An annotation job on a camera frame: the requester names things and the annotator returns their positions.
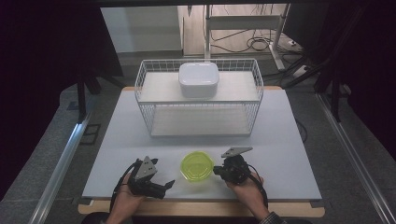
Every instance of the transparent bowl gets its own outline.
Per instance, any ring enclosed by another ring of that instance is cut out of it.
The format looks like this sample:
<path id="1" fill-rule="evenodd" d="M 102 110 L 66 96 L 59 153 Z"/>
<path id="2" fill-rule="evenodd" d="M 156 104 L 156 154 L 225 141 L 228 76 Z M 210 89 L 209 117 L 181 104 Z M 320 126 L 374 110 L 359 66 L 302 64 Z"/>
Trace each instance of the transparent bowl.
<path id="1" fill-rule="evenodd" d="M 203 151 L 193 151 L 184 157 L 180 164 L 180 171 L 190 182 L 197 182 L 208 178 L 213 171 L 214 162 Z"/>

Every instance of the white plastic bowl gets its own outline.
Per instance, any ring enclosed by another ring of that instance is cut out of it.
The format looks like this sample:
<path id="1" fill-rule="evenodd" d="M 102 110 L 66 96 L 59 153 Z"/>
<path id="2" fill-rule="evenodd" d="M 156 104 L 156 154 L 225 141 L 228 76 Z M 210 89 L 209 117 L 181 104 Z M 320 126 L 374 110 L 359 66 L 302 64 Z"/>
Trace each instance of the white plastic bowl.
<path id="1" fill-rule="evenodd" d="M 211 98 L 218 89 L 219 69 L 215 63 L 183 63 L 178 81 L 184 97 Z"/>

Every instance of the aluminum rail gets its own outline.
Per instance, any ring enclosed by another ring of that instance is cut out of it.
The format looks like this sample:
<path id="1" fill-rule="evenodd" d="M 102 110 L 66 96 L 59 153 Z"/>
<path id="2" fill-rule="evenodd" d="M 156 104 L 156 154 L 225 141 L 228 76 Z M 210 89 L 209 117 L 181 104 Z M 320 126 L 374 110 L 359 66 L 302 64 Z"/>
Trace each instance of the aluminum rail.
<path id="1" fill-rule="evenodd" d="M 382 195 L 380 188 L 367 171 L 367 168 L 361 160 L 358 151 L 347 136 L 342 124 L 337 122 L 335 117 L 332 115 L 332 112 L 329 109 L 330 103 L 326 96 L 324 94 L 318 93 L 317 97 L 327 118 L 330 121 L 330 124 L 332 125 L 332 128 L 334 129 L 335 134 L 337 135 L 338 140 L 343 146 L 350 163 L 352 164 L 352 167 L 355 169 L 355 172 L 358 175 L 358 178 L 361 181 L 364 189 L 366 190 L 367 195 L 372 201 L 376 212 L 382 219 L 382 222 L 387 224 L 396 224 L 395 216 L 392 214 L 392 211 L 390 211 L 388 202 Z"/>
<path id="2" fill-rule="evenodd" d="M 69 168 L 71 160 L 73 159 L 75 151 L 78 147 L 78 143 L 81 140 L 81 137 L 84 134 L 84 130 L 87 127 L 87 124 L 91 118 L 95 98 L 96 97 L 93 96 L 90 99 L 87 106 L 88 113 L 85 119 L 75 126 L 72 134 L 70 135 L 70 138 L 64 148 L 64 152 L 62 153 L 61 158 L 56 164 L 52 176 L 49 179 L 49 183 L 44 189 L 44 192 L 41 195 L 40 200 L 38 201 L 38 204 L 29 220 L 29 223 L 44 223 L 44 221 L 46 220 L 52 203 L 55 200 L 56 194 L 58 193 L 58 190 L 62 185 L 62 182 L 64 181 L 64 176 L 67 172 L 67 169 Z"/>

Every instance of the wire rack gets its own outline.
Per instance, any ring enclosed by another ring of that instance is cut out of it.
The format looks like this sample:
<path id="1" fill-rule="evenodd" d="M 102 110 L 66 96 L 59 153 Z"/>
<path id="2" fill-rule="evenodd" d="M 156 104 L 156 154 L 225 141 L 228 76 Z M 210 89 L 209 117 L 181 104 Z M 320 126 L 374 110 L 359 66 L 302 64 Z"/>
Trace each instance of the wire rack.
<path id="1" fill-rule="evenodd" d="M 183 63 L 215 63 L 217 95 L 184 98 L 178 86 Z M 145 60 L 135 83 L 135 97 L 151 136 L 250 135 L 262 101 L 263 85 L 254 59 Z"/>

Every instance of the person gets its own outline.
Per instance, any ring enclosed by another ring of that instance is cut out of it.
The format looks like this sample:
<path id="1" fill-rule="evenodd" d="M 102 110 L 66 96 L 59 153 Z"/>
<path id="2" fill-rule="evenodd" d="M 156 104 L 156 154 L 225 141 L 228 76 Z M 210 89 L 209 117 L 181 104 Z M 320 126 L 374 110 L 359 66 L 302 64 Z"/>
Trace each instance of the person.
<path id="1" fill-rule="evenodd" d="M 261 176 L 258 176 L 255 173 L 251 174 L 256 179 L 260 179 L 263 183 L 263 178 Z M 131 218 L 139 205 L 145 201 L 146 197 L 132 194 L 126 184 L 128 178 L 129 175 L 125 176 L 110 214 L 102 213 L 100 214 L 101 216 L 87 216 L 82 221 L 82 224 L 120 224 Z M 269 212 L 268 208 L 265 207 L 263 203 L 262 194 L 251 179 L 248 178 L 240 185 L 235 185 L 230 182 L 226 182 L 226 185 L 235 193 L 237 199 L 250 210 L 252 215 L 257 218 L 260 224 L 288 224 L 288 222 L 280 218 L 276 213 Z"/>

